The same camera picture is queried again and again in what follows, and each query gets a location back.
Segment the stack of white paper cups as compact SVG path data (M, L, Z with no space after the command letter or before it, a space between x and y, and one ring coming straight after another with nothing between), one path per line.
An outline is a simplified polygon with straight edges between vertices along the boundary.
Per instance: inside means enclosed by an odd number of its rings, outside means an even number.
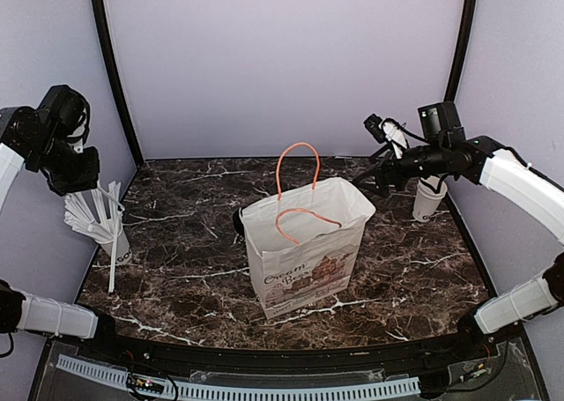
M446 196L448 186L442 177L429 176L418 180L416 190L412 216L419 222L428 222Z

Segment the white paper takeout bag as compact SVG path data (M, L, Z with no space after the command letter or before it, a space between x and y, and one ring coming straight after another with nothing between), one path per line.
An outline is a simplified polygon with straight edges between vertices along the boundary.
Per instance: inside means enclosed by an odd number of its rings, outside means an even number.
M251 283L265 316L282 316L348 287L375 206L347 180L280 189L239 213Z

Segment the stack of black lids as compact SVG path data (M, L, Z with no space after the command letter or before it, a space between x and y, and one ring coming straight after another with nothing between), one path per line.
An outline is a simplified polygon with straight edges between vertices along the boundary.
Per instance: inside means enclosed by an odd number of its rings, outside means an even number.
M236 211L233 214L233 224L234 224L235 232L238 235L243 236L244 235L244 225L242 224L241 215L240 215L239 211Z

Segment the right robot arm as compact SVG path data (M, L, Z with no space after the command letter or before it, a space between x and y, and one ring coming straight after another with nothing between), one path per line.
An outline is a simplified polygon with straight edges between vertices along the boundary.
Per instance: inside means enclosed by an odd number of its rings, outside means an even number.
M506 271L522 282L472 310L469 326L449 342L458 360L468 360L484 335L529 323L563 307L563 183L524 159L527 154L563 176L563 121L552 111L521 104L457 105L444 101L418 110L417 135L394 118L371 114L363 124L382 149L354 185L387 197L411 178L464 178L476 189L460 189L456 201L477 237L494 281Z

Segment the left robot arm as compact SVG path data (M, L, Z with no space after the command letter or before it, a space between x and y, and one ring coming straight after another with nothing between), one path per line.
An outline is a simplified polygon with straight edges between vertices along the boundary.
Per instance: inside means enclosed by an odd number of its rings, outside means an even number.
M62 284L63 258L81 253L58 224L57 197L96 188L100 161L86 146L90 105L68 85L50 87L36 108L1 111L1 267L16 280L1 283L1 332L18 330L90 339L105 362L124 355L110 330L96 330L92 310L54 300L49 283Z

